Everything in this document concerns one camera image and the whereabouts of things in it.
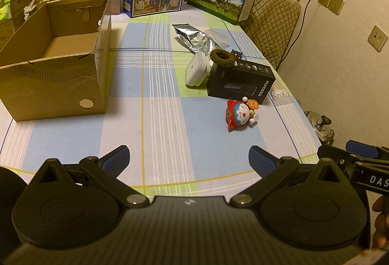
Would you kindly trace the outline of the person's right hand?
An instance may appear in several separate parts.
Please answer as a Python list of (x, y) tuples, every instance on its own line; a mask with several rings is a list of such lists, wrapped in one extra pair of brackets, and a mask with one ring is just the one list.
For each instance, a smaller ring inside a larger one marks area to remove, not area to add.
[(372, 211), (378, 212), (374, 227), (375, 233), (372, 237), (372, 248), (381, 249), (388, 243), (388, 197), (381, 196), (372, 205)]

